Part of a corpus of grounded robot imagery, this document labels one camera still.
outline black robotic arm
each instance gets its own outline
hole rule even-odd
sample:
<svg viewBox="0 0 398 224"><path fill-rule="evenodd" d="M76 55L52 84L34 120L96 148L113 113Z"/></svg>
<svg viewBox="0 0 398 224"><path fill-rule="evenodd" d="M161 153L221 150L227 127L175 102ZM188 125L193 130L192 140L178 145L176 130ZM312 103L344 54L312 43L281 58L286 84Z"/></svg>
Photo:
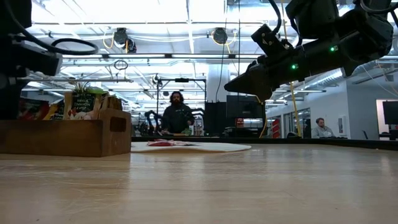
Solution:
<svg viewBox="0 0 398 224"><path fill-rule="evenodd" d="M286 7L292 27L301 39L316 40L292 48L264 24L251 37L267 56L250 64L225 90L257 95L263 101L281 84L336 68L349 77L359 65L387 55L394 30L381 10L391 12L398 3L389 9L391 0L354 3L355 8L340 17L335 0L292 0Z"/></svg>

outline red object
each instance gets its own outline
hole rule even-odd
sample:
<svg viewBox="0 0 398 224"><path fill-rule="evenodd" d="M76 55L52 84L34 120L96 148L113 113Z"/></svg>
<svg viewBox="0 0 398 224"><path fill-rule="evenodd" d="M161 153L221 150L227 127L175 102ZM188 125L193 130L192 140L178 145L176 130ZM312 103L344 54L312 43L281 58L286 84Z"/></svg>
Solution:
<svg viewBox="0 0 398 224"><path fill-rule="evenodd" d="M243 128L244 127L244 121L243 118L236 118L235 119L236 127L237 128Z"/></svg>
<svg viewBox="0 0 398 224"><path fill-rule="evenodd" d="M183 142L183 141L174 141L174 140L164 140L164 139L155 139L155 141L149 141L147 146L194 146L195 143L192 142Z"/></svg>
<svg viewBox="0 0 398 224"><path fill-rule="evenodd" d="M20 120L43 120L50 110L48 101L19 99L18 119Z"/></svg>
<svg viewBox="0 0 398 224"><path fill-rule="evenodd" d="M272 122L272 138L280 138L280 121L276 119Z"/></svg>

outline computer monitor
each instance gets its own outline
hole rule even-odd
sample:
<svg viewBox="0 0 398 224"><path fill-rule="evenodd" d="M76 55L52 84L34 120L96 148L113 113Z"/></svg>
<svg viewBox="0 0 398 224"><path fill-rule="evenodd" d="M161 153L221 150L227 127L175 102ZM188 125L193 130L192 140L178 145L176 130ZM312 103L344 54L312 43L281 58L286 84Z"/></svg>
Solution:
<svg viewBox="0 0 398 224"><path fill-rule="evenodd" d="M386 124L398 124L398 101L383 102L384 122Z"/></svg>
<svg viewBox="0 0 398 224"><path fill-rule="evenodd" d="M265 107L255 96L227 96L227 118L262 118Z"/></svg>

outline wooden crate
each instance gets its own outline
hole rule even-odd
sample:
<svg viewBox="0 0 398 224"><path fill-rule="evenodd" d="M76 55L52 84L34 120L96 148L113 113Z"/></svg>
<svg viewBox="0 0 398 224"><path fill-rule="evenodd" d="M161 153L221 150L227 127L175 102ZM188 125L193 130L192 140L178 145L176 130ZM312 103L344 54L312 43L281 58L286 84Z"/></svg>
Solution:
<svg viewBox="0 0 398 224"><path fill-rule="evenodd" d="M130 113L106 109L98 120L0 121L0 153L103 157L131 150Z"/></svg>

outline seated man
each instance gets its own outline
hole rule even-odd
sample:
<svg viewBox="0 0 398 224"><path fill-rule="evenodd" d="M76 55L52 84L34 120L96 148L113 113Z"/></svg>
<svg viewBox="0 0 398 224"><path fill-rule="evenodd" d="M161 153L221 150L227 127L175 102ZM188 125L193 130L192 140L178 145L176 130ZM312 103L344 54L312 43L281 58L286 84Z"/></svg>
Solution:
<svg viewBox="0 0 398 224"><path fill-rule="evenodd" d="M325 126L325 120L323 118L318 118L316 120L318 126L312 129L312 138L332 138L336 137L333 134L333 131L328 127Z"/></svg>
<svg viewBox="0 0 398 224"><path fill-rule="evenodd" d="M195 118L191 108L185 105L184 98L179 91L175 91L170 96L171 105L166 108L163 114L164 133L182 133L193 125Z"/></svg>

